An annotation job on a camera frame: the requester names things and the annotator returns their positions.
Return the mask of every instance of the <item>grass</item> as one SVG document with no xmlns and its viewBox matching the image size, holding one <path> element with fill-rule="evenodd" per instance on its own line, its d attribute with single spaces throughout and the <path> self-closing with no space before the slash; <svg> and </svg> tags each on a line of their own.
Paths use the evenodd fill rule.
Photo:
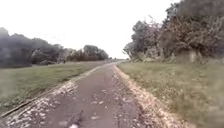
<svg viewBox="0 0 224 128">
<path fill-rule="evenodd" d="M 224 66 L 130 62 L 118 67 L 186 121 L 199 128 L 224 127 Z"/>
<path fill-rule="evenodd" d="M 0 70 L 0 113 L 105 62 L 66 63 Z"/>
</svg>

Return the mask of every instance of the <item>sky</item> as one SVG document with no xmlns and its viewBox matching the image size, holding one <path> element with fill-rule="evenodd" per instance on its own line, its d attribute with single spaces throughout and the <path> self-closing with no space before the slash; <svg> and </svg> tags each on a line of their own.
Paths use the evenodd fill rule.
<svg viewBox="0 0 224 128">
<path fill-rule="evenodd" d="M 178 0 L 0 0 L 0 27 L 10 34 L 42 38 L 51 44 L 80 49 L 86 44 L 125 58 L 132 27 L 152 16 L 157 22 Z"/>
</svg>

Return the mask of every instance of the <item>treeline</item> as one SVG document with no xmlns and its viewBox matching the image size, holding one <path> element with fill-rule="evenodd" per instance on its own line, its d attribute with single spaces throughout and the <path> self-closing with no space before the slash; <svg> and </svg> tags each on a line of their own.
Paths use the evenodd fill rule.
<svg viewBox="0 0 224 128">
<path fill-rule="evenodd" d="M 182 0 L 172 4 L 162 24 L 138 21 L 133 26 L 133 41 L 124 52 L 131 59 L 143 61 L 223 58 L 223 6 L 223 0 Z"/>
<path fill-rule="evenodd" d="M 0 28 L 0 68 L 48 65 L 66 61 L 95 61 L 108 58 L 108 54 L 96 46 L 84 49 L 66 49 L 59 44 L 49 44 L 39 38 L 29 39 L 21 34 L 9 35 Z"/>
</svg>

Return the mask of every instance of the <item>road edge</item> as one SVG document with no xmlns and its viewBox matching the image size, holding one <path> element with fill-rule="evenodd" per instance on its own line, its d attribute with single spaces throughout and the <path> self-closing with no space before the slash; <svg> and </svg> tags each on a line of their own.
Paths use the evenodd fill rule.
<svg viewBox="0 0 224 128">
<path fill-rule="evenodd" d="M 143 110 L 146 111 L 146 116 L 148 116 L 149 119 L 159 124 L 162 128 L 196 128 L 195 125 L 180 119 L 177 114 L 167 112 L 166 106 L 155 96 L 138 86 L 138 84 L 121 71 L 117 65 L 115 65 L 114 68 L 117 74 L 122 78 L 124 84 L 132 91 Z"/>
<path fill-rule="evenodd" d="M 101 68 L 101 67 L 103 67 L 103 66 L 106 66 L 106 65 L 108 65 L 108 64 L 109 64 L 109 63 L 106 63 L 106 64 L 103 64 L 103 65 L 97 66 L 97 67 L 95 67 L 95 68 L 92 68 L 92 69 L 90 69 L 90 70 L 88 70 L 88 71 L 85 71 L 85 72 L 79 74 L 79 75 L 76 76 L 76 77 L 72 77 L 72 78 L 70 78 L 68 81 L 58 83 L 55 87 L 53 87 L 53 88 L 51 88 L 51 89 L 49 89 L 49 90 L 46 90 L 45 92 L 43 92 L 43 93 L 37 95 L 37 96 L 34 97 L 33 99 L 29 99 L 29 100 L 27 100 L 25 103 L 20 104 L 20 105 L 16 106 L 15 108 L 12 108 L 11 110 L 8 110 L 8 111 L 2 113 L 2 114 L 0 115 L 0 121 L 1 121 L 1 119 L 4 119 L 4 118 L 6 118 L 7 116 L 13 114 L 14 112 L 16 112 L 16 111 L 18 111 L 18 110 L 20 110 L 20 109 L 22 109 L 22 108 L 28 106 L 29 104 L 33 103 L 33 102 L 34 102 L 35 100 L 37 100 L 38 98 L 41 98 L 41 97 L 43 97 L 44 95 L 49 94 L 49 93 L 53 92 L 54 90 L 63 87 L 67 82 L 69 82 L 69 81 L 71 81 L 71 82 L 75 82 L 75 81 L 77 81 L 77 80 L 79 80 L 79 79 L 82 79 L 82 78 L 84 78 L 84 77 L 90 75 L 91 73 L 93 73 L 93 72 L 96 71 L 97 69 L 99 69 L 99 68 Z"/>
</svg>

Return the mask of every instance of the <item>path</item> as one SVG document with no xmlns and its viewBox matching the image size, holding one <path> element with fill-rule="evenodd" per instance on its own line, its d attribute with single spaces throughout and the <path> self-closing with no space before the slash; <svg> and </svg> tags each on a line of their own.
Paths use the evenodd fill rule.
<svg viewBox="0 0 224 128">
<path fill-rule="evenodd" d="M 3 123 L 10 128 L 149 128 L 114 66 L 70 80 Z"/>
</svg>

